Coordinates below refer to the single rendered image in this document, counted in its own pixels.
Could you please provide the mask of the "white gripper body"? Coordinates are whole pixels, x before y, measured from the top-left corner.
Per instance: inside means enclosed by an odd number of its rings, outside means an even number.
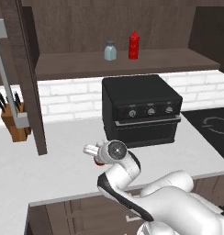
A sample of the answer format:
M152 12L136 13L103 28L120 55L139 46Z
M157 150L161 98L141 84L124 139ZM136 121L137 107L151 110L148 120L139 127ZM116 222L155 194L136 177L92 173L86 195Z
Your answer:
M97 156L99 152L99 148L93 145L85 145L83 152L91 156Z

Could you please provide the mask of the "dark wood cabinet door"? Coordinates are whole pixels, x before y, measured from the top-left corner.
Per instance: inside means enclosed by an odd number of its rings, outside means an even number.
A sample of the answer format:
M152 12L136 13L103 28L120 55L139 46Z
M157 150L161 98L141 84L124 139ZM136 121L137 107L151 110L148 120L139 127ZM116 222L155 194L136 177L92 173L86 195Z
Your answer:
M44 155L47 153L47 145L39 103L39 90L34 63L30 55L30 44L21 0L0 0L0 8L28 113L28 123L33 131L38 154Z
M224 6L197 6L188 48L219 64L224 73Z

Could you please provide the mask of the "grey shaker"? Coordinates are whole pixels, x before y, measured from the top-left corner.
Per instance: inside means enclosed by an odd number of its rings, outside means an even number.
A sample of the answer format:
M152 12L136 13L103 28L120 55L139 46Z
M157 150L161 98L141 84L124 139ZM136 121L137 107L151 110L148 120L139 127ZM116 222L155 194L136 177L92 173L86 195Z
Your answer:
M113 61L117 58L117 50L113 40L108 40L105 47L105 60Z

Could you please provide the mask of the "dark wood base cabinets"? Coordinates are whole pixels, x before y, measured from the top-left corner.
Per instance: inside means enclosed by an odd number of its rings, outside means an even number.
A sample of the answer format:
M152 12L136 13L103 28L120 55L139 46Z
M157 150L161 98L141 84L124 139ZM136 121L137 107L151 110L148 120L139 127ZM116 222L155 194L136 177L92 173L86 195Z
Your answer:
M136 235L143 220L104 196L34 206L28 209L27 235Z

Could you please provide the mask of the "black toaster oven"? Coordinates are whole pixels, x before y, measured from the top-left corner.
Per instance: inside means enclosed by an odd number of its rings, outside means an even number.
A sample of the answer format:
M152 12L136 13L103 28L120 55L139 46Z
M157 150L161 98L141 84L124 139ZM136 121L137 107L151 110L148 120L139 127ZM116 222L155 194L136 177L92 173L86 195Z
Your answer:
M129 148L174 142L183 98L159 75L102 80L102 119L108 140Z

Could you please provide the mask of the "wooden knife block with knives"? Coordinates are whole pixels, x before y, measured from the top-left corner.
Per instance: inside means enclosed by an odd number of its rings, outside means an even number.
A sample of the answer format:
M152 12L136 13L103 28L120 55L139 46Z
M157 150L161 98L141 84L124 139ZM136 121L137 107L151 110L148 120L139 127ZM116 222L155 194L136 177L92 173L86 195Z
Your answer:
M18 129L16 127L11 108L7 98L0 94L0 108L2 109L1 119L6 125L13 142L26 141L31 134L31 127Z

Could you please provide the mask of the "black hob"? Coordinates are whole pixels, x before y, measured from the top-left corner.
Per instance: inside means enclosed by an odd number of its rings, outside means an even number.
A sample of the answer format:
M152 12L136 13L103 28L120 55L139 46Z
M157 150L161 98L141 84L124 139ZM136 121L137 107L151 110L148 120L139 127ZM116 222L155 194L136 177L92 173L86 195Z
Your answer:
M224 107L184 111L182 115L224 159Z

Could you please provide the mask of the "dark wood wall cabinet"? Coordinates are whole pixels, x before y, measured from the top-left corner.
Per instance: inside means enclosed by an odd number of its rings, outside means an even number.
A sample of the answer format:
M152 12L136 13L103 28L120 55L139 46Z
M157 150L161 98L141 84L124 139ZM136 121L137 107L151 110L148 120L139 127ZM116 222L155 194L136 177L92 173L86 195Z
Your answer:
M218 69L188 48L197 6L224 0L21 0L30 55L40 81ZM129 36L140 36L137 60ZM105 60L113 40L117 58Z

